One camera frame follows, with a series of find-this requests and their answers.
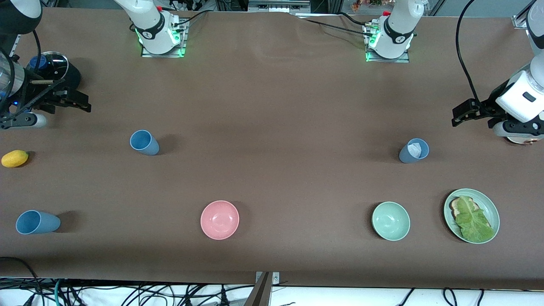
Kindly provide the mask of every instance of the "black cable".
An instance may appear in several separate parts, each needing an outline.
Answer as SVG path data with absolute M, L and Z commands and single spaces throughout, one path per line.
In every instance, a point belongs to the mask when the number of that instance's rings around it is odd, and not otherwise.
M 170 288 L 171 288 L 171 285 L 164 286 L 164 287 L 162 287 L 159 291 L 153 293 L 152 295 L 145 296 L 144 298 L 147 298 L 147 299 L 145 300 L 145 302 L 142 301 L 141 304 L 140 304 L 140 303 L 138 303 L 138 304 L 139 304 L 140 306 L 143 306 L 145 303 L 147 303 L 147 302 L 148 302 L 151 298 L 153 298 L 153 297 L 162 297 L 163 299 L 166 299 L 164 296 L 160 296 L 160 294 L 161 294 L 160 292 L 161 292 L 163 289 L 167 288 L 167 287 L 170 287 Z
M 43 296 L 43 293 L 44 291 L 42 290 L 41 288 L 41 285 L 40 285 L 40 282 L 38 281 L 38 275 L 36 274 L 36 272 L 34 272 L 34 270 L 32 270 L 32 268 L 30 267 L 29 264 L 27 264 L 26 261 L 20 259 L 20 258 L 17 258 L 17 257 L 8 257 L 8 256 L 3 256 L 3 257 L 0 257 L 0 260 L 12 260 L 12 261 L 17 261 L 21 264 L 23 264 L 27 270 L 32 274 L 32 277 L 34 278 L 34 280 L 36 281 L 36 285 L 38 285 L 38 289 L 39 289 L 39 294 L 41 295 L 41 302 L 42 302 L 42 306 L 45 306 L 45 298 Z
M 346 29 L 346 28 L 342 28 L 342 27 L 337 27 L 337 26 L 329 25 L 328 23 L 322 23 L 322 22 L 314 21 L 314 20 L 310 20 L 310 19 L 304 19 L 304 20 L 310 21 L 310 22 L 313 22 L 313 23 L 317 23 L 318 25 L 322 25 L 322 26 L 327 26 L 327 27 L 331 27 L 331 28 L 335 28 L 335 29 L 340 29 L 340 30 L 344 30 L 344 31 L 352 32 L 352 33 L 361 34 L 361 35 L 372 36 L 372 34 L 370 34 L 370 33 L 364 33 L 364 32 L 359 32 L 359 31 L 355 31 L 355 30 L 351 30 L 351 29 Z
M 34 293 L 33 295 L 31 295 L 28 300 L 23 304 L 23 306 L 32 306 L 32 301 L 34 300 L 34 297 L 36 296 L 36 294 Z
M 134 300 L 136 300 L 137 298 L 140 298 L 140 296 L 142 294 L 144 294 L 143 292 L 140 292 L 140 289 L 142 288 L 143 286 L 142 285 L 139 285 L 138 288 L 134 291 L 132 291 L 132 293 L 130 295 L 127 296 L 127 298 L 121 303 L 121 306 L 125 305 L 125 303 L 127 302 L 127 300 L 136 292 L 138 292 L 138 294 L 136 296 L 134 296 L 134 298 L 127 303 L 127 306 L 130 305 L 132 302 L 134 302 Z
M 176 304 L 176 294 L 174 293 L 174 290 L 172 289 L 172 285 L 169 286 L 170 292 L 172 292 L 172 306 Z
M 221 285 L 221 302 L 219 306 L 230 306 L 231 303 L 228 301 L 227 293 L 225 292 L 225 285 Z
M 349 19 L 349 21 L 355 23 L 356 25 L 364 26 L 364 22 L 357 21 L 357 20 L 351 18 L 350 15 L 348 15 L 348 14 L 342 12 L 342 11 L 338 12 L 338 15 L 342 15 L 342 16 L 346 17 L 347 19 Z
M 185 299 L 181 300 L 181 302 L 178 304 L 178 306 L 184 306 L 187 304 L 187 302 L 190 301 L 192 297 L 195 296 L 195 294 L 200 291 L 202 288 L 204 288 L 206 285 L 198 285 L 195 288 L 192 289 L 192 291 L 189 292 L 189 295 L 185 297 Z
M 453 296 L 453 304 L 448 300 L 448 298 L 446 297 L 446 290 L 449 290 L 449 292 L 452 293 L 452 296 Z M 446 303 L 449 304 L 449 306 L 457 306 L 457 298 L 455 298 L 455 293 L 453 293 L 453 290 L 451 288 L 444 288 L 442 289 L 442 296 L 444 297 L 444 300 L 446 301 Z
M 83 300 L 81 300 L 81 298 L 80 298 L 79 295 L 77 294 L 76 290 L 75 290 L 72 286 L 70 286 L 70 290 L 72 291 L 72 295 L 73 295 L 73 297 L 76 299 L 76 301 L 77 301 L 80 305 L 82 305 L 82 304 L 83 304 Z
M 187 287 L 185 288 L 185 296 L 181 299 L 181 301 L 180 301 L 180 303 L 178 304 L 178 306 L 181 305 L 182 303 L 184 303 L 184 304 L 187 305 L 187 306 L 192 306 L 192 305 L 193 305 L 193 304 L 191 303 L 191 297 L 194 295 L 194 293 L 193 293 L 193 295 L 191 295 L 191 296 L 189 297 L 189 289 L 190 289 L 190 288 L 191 288 L 191 285 L 187 285 Z
M 160 298 L 164 299 L 164 301 L 166 302 L 166 306 L 168 306 L 168 300 L 167 300 L 167 298 L 165 298 L 164 296 L 153 296 L 153 295 L 144 297 L 144 298 L 147 298 L 147 299 L 145 300 L 145 302 L 143 302 L 142 304 L 140 304 L 140 306 L 144 306 L 144 304 L 147 303 L 147 301 L 149 301 L 151 298 L 154 298 L 154 297 L 160 297 Z
M 236 289 L 242 289 L 242 288 L 249 288 L 249 287 L 254 287 L 254 285 L 246 285 L 246 286 L 239 286 L 239 287 L 233 287 L 233 288 L 229 288 L 229 289 L 226 289 L 224 292 L 227 292 L 227 291 L 231 291 L 231 290 L 236 290 Z M 200 302 L 200 304 L 198 304 L 197 306 L 202 306 L 204 305 L 206 302 L 208 302 L 210 299 L 214 298 L 214 297 L 217 297 L 218 295 L 220 295 L 222 292 L 219 292 L 215 295 L 212 295 L 210 297 L 208 297 L 207 299 L 205 299 L 204 301 Z
M 481 299 L 484 298 L 484 289 L 480 289 L 481 290 L 481 293 L 480 293 L 480 297 L 478 298 L 478 302 L 476 303 L 476 306 L 480 306 L 480 303 L 481 303 Z
M 34 65 L 34 73 L 37 73 L 38 66 L 40 66 L 40 62 L 41 62 L 41 45 L 40 45 L 40 39 L 38 38 L 38 34 L 36 34 L 36 30 L 33 30 L 32 34 L 34 35 L 34 40 L 36 40 L 36 47 L 38 47 L 38 56 L 36 57 L 36 64 Z
M 408 298 L 410 297 L 410 295 L 412 294 L 412 292 L 413 292 L 415 289 L 416 289 L 416 288 L 410 289 L 410 291 L 408 292 L 408 294 L 404 297 L 404 300 L 402 301 L 402 303 L 398 304 L 398 306 L 404 306 L 404 304 L 406 304 L 406 301 L 408 301 Z
M 459 49 L 459 29 L 461 28 L 461 20 L 465 16 L 465 12 L 467 11 L 468 7 L 471 6 L 471 4 L 474 2 L 474 0 L 470 0 L 467 5 L 463 8 L 463 11 L 461 11 L 461 15 L 459 15 L 459 19 L 457 20 L 457 29 L 455 30 L 455 49 L 457 50 L 457 57 L 459 58 L 459 63 L 461 63 L 461 67 L 463 68 L 463 72 L 467 76 L 468 85 L 471 87 L 472 94 L 474 95 L 474 99 L 476 101 L 480 101 L 478 99 L 478 94 L 476 93 L 476 89 L 474 88 L 474 84 L 472 83 L 472 78 L 470 74 L 468 74 L 467 67 L 465 66 L 465 62 L 463 62 L 463 58 L 461 57 L 461 50 Z
M 66 288 L 66 296 L 64 296 L 64 292 L 61 289 L 59 289 L 59 293 L 62 296 L 66 305 L 72 306 L 72 300 L 70 300 L 70 289 Z
M 199 15 L 204 14 L 204 13 L 207 13 L 207 12 L 209 12 L 209 11 L 213 11 L 213 10 L 203 10 L 203 11 L 199 12 L 198 14 L 192 16 L 191 18 L 185 20 L 185 21 L 182 21 L 182 22 L 180 22 L 180 23 L 174 23 L 174 27 L 177 27 L 177 26 L 180 26 L 180 25 L 182 25 L 182 24 L 184 24 L 184 23 L 187 23 L 187 22 L 193 20 L 194 18 L 197 18 Z

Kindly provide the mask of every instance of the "light green plate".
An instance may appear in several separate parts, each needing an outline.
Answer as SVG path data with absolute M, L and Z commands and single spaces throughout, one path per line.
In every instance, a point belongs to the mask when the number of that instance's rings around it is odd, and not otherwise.
M 458 198 L 462 195 L 473 198 L 474 202 L 478 204 L 478 206 L 480 206 L 480 208 L 484 211 L 484 215 L 487 218 L 487 221 L 489 221 L 491 228 L 495 232 L 493 237 L 491 237 L 489 240 L 484 242 L 472 242 L 466 240 L 465 238 L 463 238 L 463 235 L 461 235 L 461 229 L 459 228 L 457 223 L 455 223 L 452 209 L 449 207 L 449 205 L 452 203 L 453 200 L 455 200 L 455 198 Z M 495 238 L 495 236 L 497 236 L 497 233 L 499 232 L 500 219 L 499 212 L 497 211 L 495 204 L 493 204 L 493 202 L 485 194 L 474 189 L 463 188 L 457 189 L 456 191 L 452 192 L 444 203 L 444 219 L 446 219 L 446 224 L 448 225 L 449 229 L 452 230 L 455 236 L 461 238 L 461 240 L 468 243 L 482 244 L 490 242 L 493 238 Z
M 383 202 L 372 213 L 372 227 L 382 238 L 398 241 L 410 230 L 410 216 L 395 202 Z

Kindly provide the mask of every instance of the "blue plastic cup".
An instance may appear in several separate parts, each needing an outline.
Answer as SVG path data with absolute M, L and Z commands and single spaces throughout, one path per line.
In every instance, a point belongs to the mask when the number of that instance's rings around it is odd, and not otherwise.
M 59 226 L 59 217 L 37 210 L 25 211 L 15 223 L 15 229 L 21 235 L 44 234 L 57 230 Z
M 421 154 L 419 155 L 419 157 L 413 157 L 410 154 L 410 152 L 408 152 L 408 146 L 413 144 L 413 143 L 418 143 L 421 146 Z M 399 159 L 400 159 L 401 162 L 403 162 L 405 164 L 411 164 L 411 163 L 415 163 L 415 162 L 418 162 L 418 161 L 426 158 L 428 154 L 429 154 L 429 145 L 423 139 L 414 138 L 414 139 L 410 140 L 404 146 L 404 148 L 400 151 Z
M 159 144 L 153 135 L 146 130 L 135 131 L 134 134 L 132 134 L 131 147 L 145 155 L 155 155 L 159 153 Z

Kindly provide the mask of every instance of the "yellow lemon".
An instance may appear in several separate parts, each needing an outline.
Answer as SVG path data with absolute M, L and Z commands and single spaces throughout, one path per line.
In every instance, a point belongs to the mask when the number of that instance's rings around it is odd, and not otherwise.
M 18 167 L 28 159 L 28 153 L 23 150 L 15 150 L 2 157 L 2 165 L 6 168 Z

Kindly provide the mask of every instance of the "plate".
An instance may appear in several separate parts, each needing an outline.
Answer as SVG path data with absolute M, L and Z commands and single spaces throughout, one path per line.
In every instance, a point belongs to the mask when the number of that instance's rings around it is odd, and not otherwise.
M 493 234 L 493 237 L 491 237 L 489 240 L 484 242 L 472 242 L 469 240 L 466 240 L 463 238 L 463 235 L 461 235 L 461 229 L 455 223 L 455 218 L 452 214 L 452 209 L 449 207 L 449 204 L 455 199 L 462 195 L 465 195 L 467 197 L 471 197 L 474 199 L 474 202 L 480 206 L 480 208 L 484 211 L 484 216 L 487 218 L 487 221 L 491 225 L 491 228 L 495 232 Z M 499 212 L 497 211 L 497 208 L 495 207 L 495 204 L 483 193 L 469 188 L 463 188 L 463 189 L 457 189 L 454 192 L 452 192 L 448 198 L 446 199 L 446 202 L 444 203 L 444 219 L 446 219 L 446 224 L 448 225 L 449 229 L 452 230 L 452 232 L 455 234 L 455 236 L 459 237 L 461 240 L 466 241 L 468 243 L 474 243 L 474 244 L 483 244 L 490 242 L 495 236 L 497 236 L 497 233 L 499 232 L 499 226 L 500 226 L 500 219 L 499 219 Z
M 410 216 L 400 204 L 383 202 L 372 213 L 372 227 L 382 238 L 399 241 L 410 230 Z
M 206 236 L 215 240 L 223 240 L 232 236 L 239 223 L 238 210 L 227 201 L 211 202 L 200 216 L 202 231 Z

